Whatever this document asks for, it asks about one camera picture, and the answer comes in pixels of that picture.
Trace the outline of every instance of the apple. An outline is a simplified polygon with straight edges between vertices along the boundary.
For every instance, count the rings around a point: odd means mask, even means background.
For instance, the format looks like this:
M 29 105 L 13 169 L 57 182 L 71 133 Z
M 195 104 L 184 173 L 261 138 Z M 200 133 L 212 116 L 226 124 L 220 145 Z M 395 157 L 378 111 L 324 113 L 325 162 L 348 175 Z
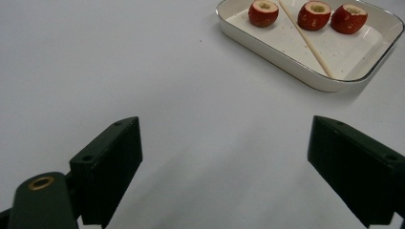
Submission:
M 359 31 L 367 21 L 367 12 L 355 5 L 342 5 L 331 16 L 331 27 L 344 34 L 354 34 Z
M 306 31 L 319 31 L 330 19 L 330 6 L 324 2 L 307 2 L 298 13 L 297 24 Z
M 279 9 L 268 0 L 255 0 L 249 8 L 248 16 L 254 26 L 264 28 L 271 26 L 277 19 Z

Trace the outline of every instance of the screw hole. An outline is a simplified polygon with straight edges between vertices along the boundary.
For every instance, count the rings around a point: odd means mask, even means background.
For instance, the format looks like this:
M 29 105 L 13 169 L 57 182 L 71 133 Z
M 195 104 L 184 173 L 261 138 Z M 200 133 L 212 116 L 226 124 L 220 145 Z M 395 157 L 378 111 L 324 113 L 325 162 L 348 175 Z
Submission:
M 29 189 L 36 191 L 50 186 L 53 182 L 53 177 L 40 177 L 36 180 L 33 180 L 28 187 Z
M 82 158 L 83 161 L 90 161 L 90 160 L 92 160 L 92 159 L 93 159 L 93 156 L 84 156 L 84 157 Z

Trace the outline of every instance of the cored apple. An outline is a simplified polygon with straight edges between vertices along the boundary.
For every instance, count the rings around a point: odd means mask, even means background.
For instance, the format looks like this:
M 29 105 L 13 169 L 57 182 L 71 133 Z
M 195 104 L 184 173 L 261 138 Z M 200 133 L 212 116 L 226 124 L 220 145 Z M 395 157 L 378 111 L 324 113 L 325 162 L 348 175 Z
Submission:
M 277 5 L 268 0 L 255 0 L 249 8 L 250 23 L 257 27 L 269 27 L 277 19 L 279 9 Z
M 297 24 L 306 31 L 319 31 L 330 19 L 330 6 L 324 2 L 307 2 L 298 13 Z
M 331 16 L 331 27 L 344 34 L 354 34 L 366 24 L 367 12 L 355 5 L 342 5 Z

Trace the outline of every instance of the apple flesh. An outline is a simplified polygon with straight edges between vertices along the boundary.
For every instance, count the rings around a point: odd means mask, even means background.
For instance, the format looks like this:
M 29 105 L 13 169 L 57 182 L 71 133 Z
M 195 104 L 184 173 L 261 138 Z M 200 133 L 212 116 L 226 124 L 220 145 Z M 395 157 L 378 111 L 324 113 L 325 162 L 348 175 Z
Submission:
M 330 19 L 330 6 L 324 2 L 307 2 L 298 13 L 297 24 L 306 31 L 319 31 Z
M 330 20 L 331 27 L 337 32 L 354 34 L 366 24 L 367 12 L 355 5 L 342 5 Z
M 271 26 L 277 19 L 279 9 L 268 0 L 255 0 L 249 8 L 248 16 L 252 25 L 265 28 Z

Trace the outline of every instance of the red apple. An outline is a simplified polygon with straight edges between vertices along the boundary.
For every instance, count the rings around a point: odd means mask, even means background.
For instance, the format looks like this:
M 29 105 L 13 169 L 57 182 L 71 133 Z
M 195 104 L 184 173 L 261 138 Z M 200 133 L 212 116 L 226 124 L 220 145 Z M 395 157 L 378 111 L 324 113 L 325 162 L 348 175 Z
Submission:
M 353 34 L 366 24 L 367 12 L 354 5 L 342 5 L 330 20 L 331 27 L 344 34 Z
M 278 17 L 278 7 L 268 0 L 255 0 L 249 8 L 250 23 L 257 27 L 269 27 Z
M 324 2 L 307 2 L 298 13 L 298 26 L 306 31 L 319 31 L 330 19 L 330 6 Z

